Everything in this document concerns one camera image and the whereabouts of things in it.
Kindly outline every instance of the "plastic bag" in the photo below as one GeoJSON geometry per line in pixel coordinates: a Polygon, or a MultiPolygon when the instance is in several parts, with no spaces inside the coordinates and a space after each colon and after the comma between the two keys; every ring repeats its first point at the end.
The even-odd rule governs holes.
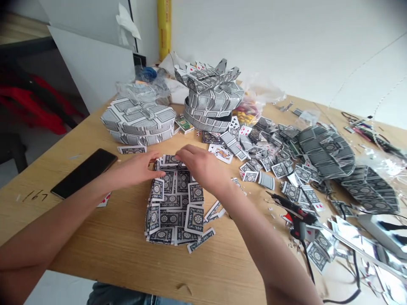
{"type": "Polygon", "coordinates": [[[269,78],[258,73],[244,80],[240,86],[245,90],[245,95],[239,106],[233,110],[233,115],[237,116],[240,124],[249,127],[257,123],[267,103],[275,105],[287,97],[269,78]]]}

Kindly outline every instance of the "electrical cord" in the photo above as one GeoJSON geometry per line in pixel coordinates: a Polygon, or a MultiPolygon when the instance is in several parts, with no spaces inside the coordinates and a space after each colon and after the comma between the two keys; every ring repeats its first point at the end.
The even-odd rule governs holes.
{"type": "MultiPolygon", "coordinates": [[[[343,214],[343,219],[346,220],[346,214],[345,211],[342,208],[342,204],[339,204],[339,208],[340,211],[343,214]]],[[[334,304],[348,304],[350,302],[352,302],[354,299],[356,299],[356,297],[360,294],[361,290],[360,290],[360,274],[359,274],[359,269],[357,267],[357,262],[356,262],[356,251],[354,249],[353,250],[353,264],[355,265],[355,269],[356,269],[356,285],[357,285],[357,290],[353,293],[353,295],[351,295],[349,298],[347,298],[345,301],[333,301],[330,299],[325,299],[322,300],[322,303],[334,303],[334,304]]]]}
{"type": "Polygon", "coordinates": [[[304,254],[305,254],[305,258],[307,259],[307,265],[308,265],[309,274],[311,275],[312,282],[313,282],[314,285],[315,285],[314,274],[313,274],[312,269],[311,269],[311,264],[309,263],[309,258],[308,258],[308,253],[307,253],[307,247],[305,246],[305,242],[304,242],[303,239],[300,240],[300,242],[301,242],[301,244],[302,244],[302,247],[304,248],[304,254]]]}

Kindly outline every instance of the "wooden table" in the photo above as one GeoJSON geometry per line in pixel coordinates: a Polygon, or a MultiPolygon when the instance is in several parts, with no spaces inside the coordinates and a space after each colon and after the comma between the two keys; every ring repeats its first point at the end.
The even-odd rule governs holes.
{"type": "MultiPolygon", "coordinates": [[[[294,102],[294,108],[320,110],[320,120],[330,123],[326,107],[296,97],[288,97],[282,104],[286,105],[290,100],[294,102]]],[[[90,115],[0,190],[0,244],[59,203],[60,199],[50,194],[50,189],[96,149],[104,148],[118,155],[122,161],[130,157],[119,155],[119,144],[113,141],[100,122],[99,117],[105,108],[106,106],[90,115]]],[[[180,105],[174,105],[178,113],[182,108],[180,105]]],[[[282,113],[273,105],[267,105],[263,115],[282,124],[294,124],[297,119],[291,111],[282,113]]],[[[329,117],[339,132],[348,140],[352,140],[356,154],[363,150],[357,144],[372,146],[357,134],[349,134],[343,130],[347,121],[340,111],[331,109],[329,117]]],[[[404,130],[384,124],[377,125],[383,128],[381,133],[394,141],[394,144],[405,147],[401,141],[406,138],[404,130]]],[[[197,137],[196,132],[191,132],[187,135],[178,133],[170,140],[148,149],[174,154],[188,143],[208,148],[208,144],[201,143],[201,137],[197,137]]],[[[234,158],[230,165],[219,161],[219,166],[227,169],[231,177],[239,177],[241,165],[242,162],[237,158],[234,158]]],[[[266,203],[264,199],[268,198],[268,195],[257,183],[241,184],[253,205],[289,243],[285,221],[279,217],[280,214],[285,214],[284,210],[266,203]],[[268,207],[273,207],[272,212],[276,219],[271,217],[268,207]]],[[[276,191],[279,192],[280,183],[277,181],[276,184],[276,191]]],[[[146,242],[144,221],[149,188],[150,182],[145,182],[114,191],[108,206],[97,208],[92,213],[62,249],[50,269],[163,297],[190,301],[196,305],[264,304],[265,293],[260,274],[233,220],[228,217],[224,216],[206,225],[205,230],[213,227],[216,235],[192,254],[188,253],[186,246],[162,246],[146,242]],[[182,284],[190,288],[192,295],[182,284]]],[[[208,192],[204,195],[204,207],[205,211],[208,211],[216,199],[208,192]]],[[[322,194],[318,193],[318,196],[326,202],[322,194]]],[[[325,203],[325,206],[327,210],[322,213],[323,219],[335,215],[330,204],[325,203]]],[[[302,254],[297,254],[294,249],[292,251],[306,269],[302,254]]],[[[343,262],[338,263],[337,260],[329,265],[323,278],[315,268],[314,275],[321,296],[344,300],[356,290],[356,285],[354,277],[343,267],[343,262]]],[[[378,299],[369,288],[362,285],[362,294],[352,304],[369,301],[377,304],[378,299]]]]}

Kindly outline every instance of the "smartphone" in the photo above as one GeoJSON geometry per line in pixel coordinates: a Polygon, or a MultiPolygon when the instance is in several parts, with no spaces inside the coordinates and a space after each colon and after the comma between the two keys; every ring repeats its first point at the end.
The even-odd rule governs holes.
{"type": "Polygon", "coordinates": [[[54,186],[51,189],[51,193],[62,199],[68,198],[106,171],[114,162],[116,162],[116,160],[117,156],[99,148],[82,164],[75,168],[72,173],[67,175],[60,183],[54,186]]]}

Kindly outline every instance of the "hand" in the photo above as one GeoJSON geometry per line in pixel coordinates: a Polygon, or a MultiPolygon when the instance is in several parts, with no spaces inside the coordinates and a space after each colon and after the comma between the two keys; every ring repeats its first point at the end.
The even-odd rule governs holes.
{"type": "Polygon", "coordinates": [[[114,191],[139,184],[146,180],[163,177],[165,172],[156,172],[148,169],[149,163],[154,162],[158,156],[158,151],[137,154],[119,166],[103,173],[98,178],[103,180],[111,191],[114,191]]]}
{"type": "Polygon", "coordinates": [[[185,163],[195,180],[214,196],[233,183],[228,172],[219,165],[219,160],[207,150],[188,144],[175,156],[185,163]]]}

